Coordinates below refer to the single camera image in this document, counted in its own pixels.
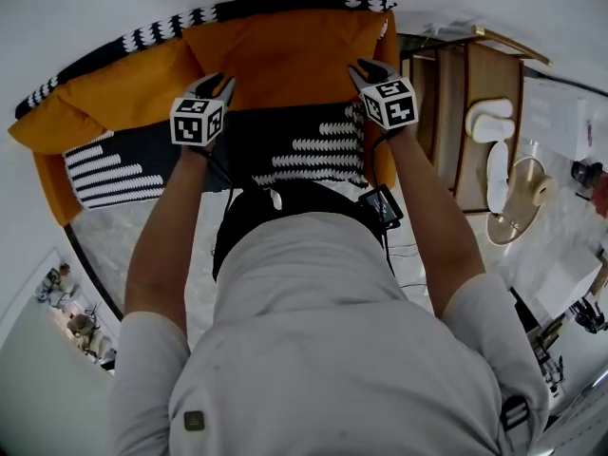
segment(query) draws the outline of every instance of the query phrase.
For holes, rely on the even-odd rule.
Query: small badge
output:
[[[200,410],[191,410],[183,414],[183,426],[188,431],[204,430],[205,415]]]

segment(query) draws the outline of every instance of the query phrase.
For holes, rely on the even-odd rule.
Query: white fabric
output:
[[[465,116],[465,130],[468,135],[473,135],[473,125],[482,113],[500,118],[511,118],[513,104],[508,98],[501,98],[499,100],[483,100],[472,105]]]
[[[482,113],[473,125],[472,138],[477,143],[503,142],[515,133],[515,122]]]
[[[504,142],[496,142],[487,157],[487,207],[499,214],[509,195],[508,179],[509,150]]]
[[[125,318],[115,454],[498,454],[513,393],[543,426],[547,390],[499,277],[469,280],[442,322],[405,299],[363,225],[299,215],[228,255],[189,359],[170,321]],[[205,430],[184,429],[193,410]]]

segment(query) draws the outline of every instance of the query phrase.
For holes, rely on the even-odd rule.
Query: fiducial marker cube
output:
[[[224,102],[178,98],[171,107],[171,142],[205,146],[221,133]]]
[[[368,118],[385,130],[418,122],[416,95],[407,78],[366,86],[361,99]]]

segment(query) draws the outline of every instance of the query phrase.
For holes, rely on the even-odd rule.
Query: orange cushion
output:
[[[50,211],[60,225],[66,226],[82,211],[83,206],[72,193],[64,157],[34,153],[34,162]]]
[[[171,41],[57,86],[9,133],[34,152],[61,154],[106,130],[167,120],[173,100],[201,76],[187,44]]]
[[[237,77],[231,109],[352,100],[348,65],[373,56],[384,13],[295,10],[184,31],[205,74]]]
[[[81,76],[57,91],[108,130],[125,130],[169,118],[173,101],[203,76],[182,39],[137,52]]]

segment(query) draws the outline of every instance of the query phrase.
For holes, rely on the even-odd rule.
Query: zigzag pattern fabric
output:
[[[349,181],[367,187],[360,104],[239,111],[226,118],[229,126],[219,136],[214,154],[236,187],[251,178],[263,186],[303,179]],[[264,128],[265,140],[252,140],[251,128]],[[85,208],[97,209],[158,198],[179,155],[165,122],[116,134],[107,132],[87,145],[68,150],[64,159],[74,195]],[[213,164],[207,179],[205,190],[230,187]]]
[[[390,0],[235,0],[199,7],[137,28],[89,52],[32,91],[15,109],[17,120],[38,106],[58,85],[106,67],[119,59],[171,39],[185,29],[213,22],[227,22],[260,13],[288,10],[361,10],[384,12],[395,7]]]

